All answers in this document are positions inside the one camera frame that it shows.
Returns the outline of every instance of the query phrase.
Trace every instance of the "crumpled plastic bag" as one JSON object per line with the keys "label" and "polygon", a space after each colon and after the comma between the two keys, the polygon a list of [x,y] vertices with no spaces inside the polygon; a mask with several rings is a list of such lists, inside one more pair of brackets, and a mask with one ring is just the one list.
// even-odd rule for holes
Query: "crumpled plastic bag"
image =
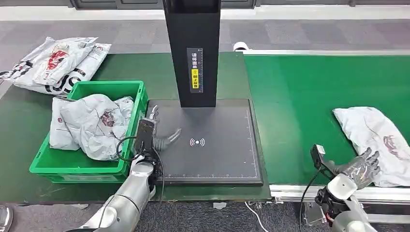
{"label": "crumpled plastic bag", "polygon": [[51,116],[50,126],[50,148],[60,150],[78,150],[80,146],[74,141],[68,130],[64,119],[61,116],[60,110],[74,100],[61,97],[53,98],[53,113]]}
{"label": "crumpled plastic bag", "polygon": [[357,154],[368,147],[379,152],[376,186],[410,186],[410,147],[388,117],[373,107],[334,109],[333,113]]}
{"label": "crumpled plastic bag", "polygon": [[47,37],[11,71],[0,72],[0,78],[17,87],[66,96],[77,81],[89,81],[107,56],[111,45],[96,39]]}
{"label": "crumpled plastic bag", "polygon": [[73,140],[94,160],[116,160],[116,148],[125,137],[134,102],[131,97],[111,101],[94,94],[65,104],[60,114]]}

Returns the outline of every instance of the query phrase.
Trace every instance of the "scanning platform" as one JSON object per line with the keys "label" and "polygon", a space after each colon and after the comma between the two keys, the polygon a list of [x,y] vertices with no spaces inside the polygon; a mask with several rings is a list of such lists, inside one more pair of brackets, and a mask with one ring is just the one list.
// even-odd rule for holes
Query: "scanning platform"
{"label": "scanning platform", "polygon": [[201,108],[150,100],[147,112],[155,105],[157,136],[182,128],[178,141],[160,153],[167,184],[263,184],[248,100],[217,100],[216,107]]}

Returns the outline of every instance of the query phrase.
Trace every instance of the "wireless symbol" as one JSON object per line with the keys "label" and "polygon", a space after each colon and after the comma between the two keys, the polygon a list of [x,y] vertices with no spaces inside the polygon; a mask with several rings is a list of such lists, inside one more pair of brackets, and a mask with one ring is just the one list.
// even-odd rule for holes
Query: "wireless symbol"
{"label": "wireless symbol", "polygon": [[205,139],[195,140],[194,138],[191,138],[190,146],[205,146]]}

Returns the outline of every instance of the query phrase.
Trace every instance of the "black pillar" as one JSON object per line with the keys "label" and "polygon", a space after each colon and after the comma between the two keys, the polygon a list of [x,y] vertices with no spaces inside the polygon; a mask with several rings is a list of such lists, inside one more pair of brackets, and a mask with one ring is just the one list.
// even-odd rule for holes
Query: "black pillar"
{"label": "black pillar", "polygon": [[215,107],[220,0],[163,0],[181,107]]}

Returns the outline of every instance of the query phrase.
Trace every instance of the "yellow warning label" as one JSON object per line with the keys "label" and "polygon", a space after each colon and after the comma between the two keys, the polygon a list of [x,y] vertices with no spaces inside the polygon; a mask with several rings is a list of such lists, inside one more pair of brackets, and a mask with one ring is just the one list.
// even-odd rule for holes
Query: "yellow warning label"
{"label": "yellow warning label", "polygon": [[192,69],[192,88],[199,88],[198,69]]}

